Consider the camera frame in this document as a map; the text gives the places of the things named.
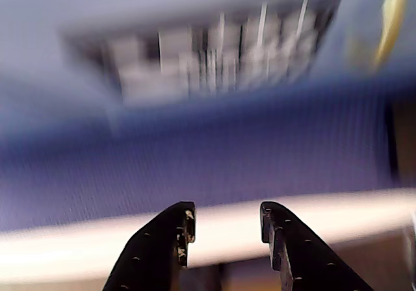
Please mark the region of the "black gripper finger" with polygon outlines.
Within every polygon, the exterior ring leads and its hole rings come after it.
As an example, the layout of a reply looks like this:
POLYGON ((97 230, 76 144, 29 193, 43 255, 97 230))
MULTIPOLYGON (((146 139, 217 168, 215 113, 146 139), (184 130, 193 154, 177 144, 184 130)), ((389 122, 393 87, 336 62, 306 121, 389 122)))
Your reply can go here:
POLYGON ((180 201, 160 212, 127 241, 103 289, 179 290, 179 271, 187 267, 195 224, 191 201, 180 201))
POLYGON ((282 204, 260 206, 261 239, 282 290, 342 291, 372 288, 298 216, 282 204))

